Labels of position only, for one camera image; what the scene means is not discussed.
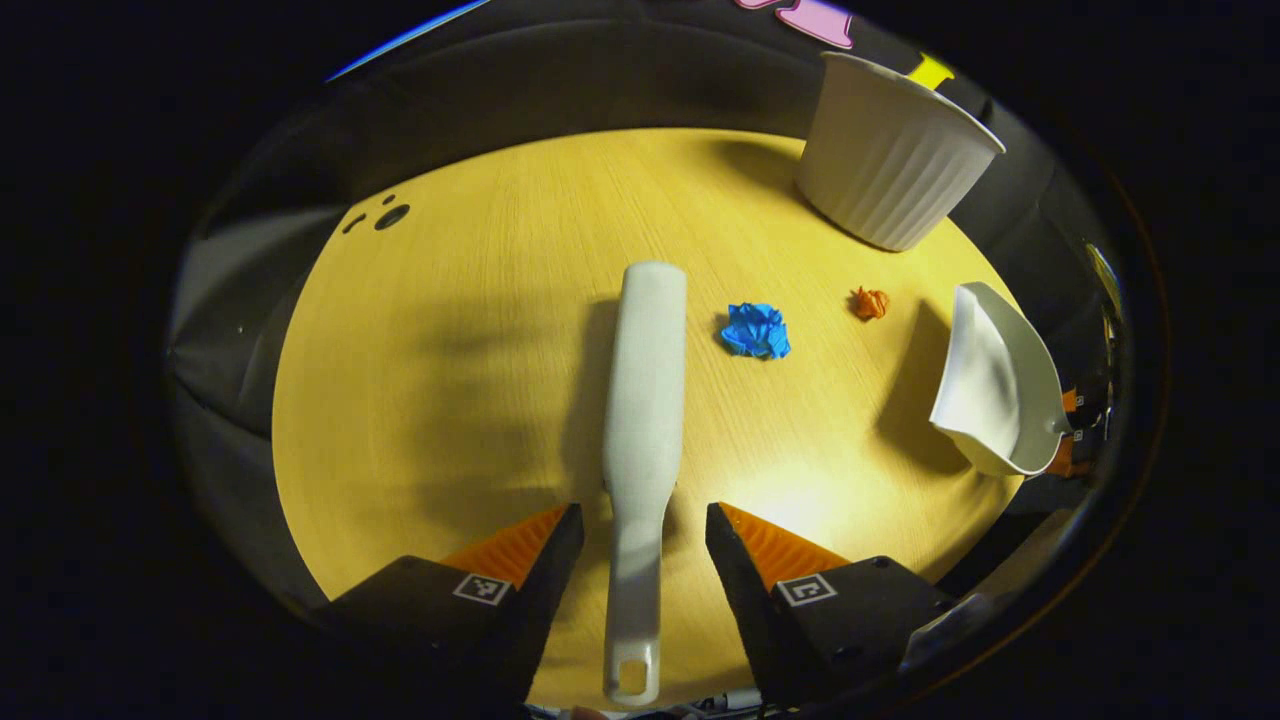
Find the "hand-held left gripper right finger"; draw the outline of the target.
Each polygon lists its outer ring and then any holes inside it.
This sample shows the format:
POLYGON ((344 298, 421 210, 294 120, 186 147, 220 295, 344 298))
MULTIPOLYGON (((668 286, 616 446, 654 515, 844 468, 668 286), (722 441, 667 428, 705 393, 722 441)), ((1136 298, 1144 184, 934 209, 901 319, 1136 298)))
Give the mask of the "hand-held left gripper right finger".
POLYGON ((773 705, 886 680, 911 635, 956 605, 888 556, 851 561, 726 502, 707 507, 705 544, 756 688, 773 705))

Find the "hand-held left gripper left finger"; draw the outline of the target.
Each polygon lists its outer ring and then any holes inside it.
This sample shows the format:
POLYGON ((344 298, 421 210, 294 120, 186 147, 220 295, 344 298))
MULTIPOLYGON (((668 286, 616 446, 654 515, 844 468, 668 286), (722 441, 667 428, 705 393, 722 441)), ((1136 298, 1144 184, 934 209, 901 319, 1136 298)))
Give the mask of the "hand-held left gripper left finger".
POLYGON ((401 556, 319 611, 399 698, 518 714, 584 546, 562 503, 445 559, 401 556))

